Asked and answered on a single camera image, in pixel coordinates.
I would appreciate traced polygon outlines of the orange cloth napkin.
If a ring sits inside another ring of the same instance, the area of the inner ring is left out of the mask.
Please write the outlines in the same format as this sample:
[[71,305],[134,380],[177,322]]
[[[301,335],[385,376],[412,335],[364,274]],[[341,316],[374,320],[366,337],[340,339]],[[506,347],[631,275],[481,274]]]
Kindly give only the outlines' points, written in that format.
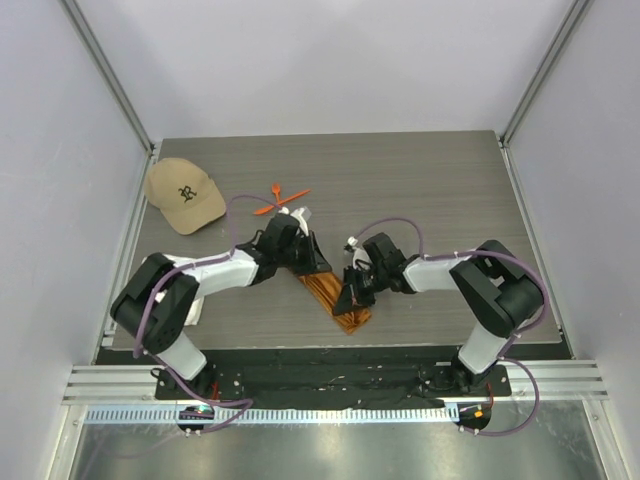
[[372,312],[369,309],[360,309],[343,314],[335,314],[333,312],[343,287],[342,280],[333,272],[299,276],[298,280],[340,326],[344,333],[353,334],[371,319]]

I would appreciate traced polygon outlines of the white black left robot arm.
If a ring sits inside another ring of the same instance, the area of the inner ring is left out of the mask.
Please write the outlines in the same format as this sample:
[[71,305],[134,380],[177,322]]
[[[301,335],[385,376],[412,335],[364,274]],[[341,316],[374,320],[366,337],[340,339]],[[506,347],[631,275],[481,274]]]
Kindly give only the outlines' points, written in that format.
[[192,305],[208,295],[258,285],[281,268],[298,277],[330,272],[310,217],[306,207],[283,208],[250,241],[221,255],[149,255],[113,301],[111,318],[134,337],[138,349],[176,374],[187,396],[211,398],[214,367],[184,332]]

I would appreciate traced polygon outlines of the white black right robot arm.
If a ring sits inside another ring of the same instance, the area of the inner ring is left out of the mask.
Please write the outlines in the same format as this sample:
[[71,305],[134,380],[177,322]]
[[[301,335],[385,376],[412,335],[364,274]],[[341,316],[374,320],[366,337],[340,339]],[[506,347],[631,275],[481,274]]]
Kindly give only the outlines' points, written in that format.
[[476,324],[451,364],[422,381],[431,393],[477,393],[524,323],[547,304],[537,274],[497,240],[463,253],[407,257],[387,234],[379,233],[361,246],[349,240],[346,250],[353,259],[343,270],[335,314],[371,307],[385,290],[407,295],[457,291],[474,314]]

